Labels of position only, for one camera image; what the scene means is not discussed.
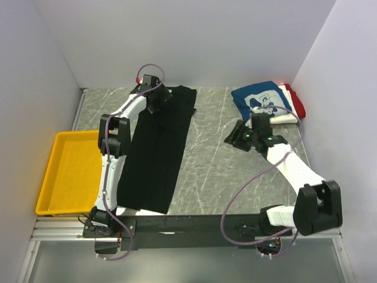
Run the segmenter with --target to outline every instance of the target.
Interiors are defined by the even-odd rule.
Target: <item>metal frame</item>
[[[72,131],[76,130],[77,122],[81,115],[82,105],[85,100],[87,90],[84,89],[77,108],[75,119],[72,125]],[[117,238],[93,239],[83,238],[82,232],[84,225],[77,221],[76,217],[43,217],[39,216],[35,223],[35,227],[31,236],[27,254],[22,265],[18,281],[19,283],[29,282],[31,272],[34,267],[35,259],[38,254],[39,245],[41,241],[118,241]],[[335,251],[339,260],[339,264],[346,283],[353,283],[355,277],[353,276],[351,265],[346,253],[342,235],[338,228],[316,233],[309,236],[298,236],[299,239],[333,239]]]

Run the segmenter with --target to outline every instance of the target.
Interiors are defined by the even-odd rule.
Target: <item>black pants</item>
[[[136,210],[167,213],[178,178],[196,90],[179,86],[161,111],[139,114],[131,150],[118,183],[117,202]]]

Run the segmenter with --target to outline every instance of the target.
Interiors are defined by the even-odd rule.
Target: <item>tabletop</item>
[[[229,199],[251,177],[270,166],[255,150],[244,152],[224,143],[241,118],[230,92],[236,87],[191,87],[197,90],[196,112],[191,118],[186,148],[168,214],[221,214]],[[76,130],[98,129],[102,114],[122,105],[132,88],[84,90]],[[136,121],[131,124],[134,131]],[[300,139],[295,124],[273,126],[290,144]],[[307,163],[303,144],[295,149]],[[294,205],[295,191],[277,170],[256,179],[239,195],[229,213],[259,213],[263,207]]]

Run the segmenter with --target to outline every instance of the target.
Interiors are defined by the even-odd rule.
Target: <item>stack of folded clothes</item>
[[[295,113],[298,118],[305,117],[305,108],[289,84],[277,85],[272,81],[251,84],[232,91],[233,101],[241,112],[242,119],[250,119],[251,109],[261,106],[282,106]],[[271,124],[297,123],[297,119],[279,108],[258,109],[270,115]]]

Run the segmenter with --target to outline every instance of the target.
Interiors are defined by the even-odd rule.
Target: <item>red garment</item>
[[[305,112],[304,105],[302,104],[300,99],[297,97],[296,92],[292,90],[292,88],[290,87],[289,84],[284,84],[284,85],[285,85],[285,88],[290,93],[290,96],[291,96],[292,102],[293,102],[293,106],[295,107],[296,112],[297,112],[297,116],[299,116],[300,119],[305,118],[306,112]]]

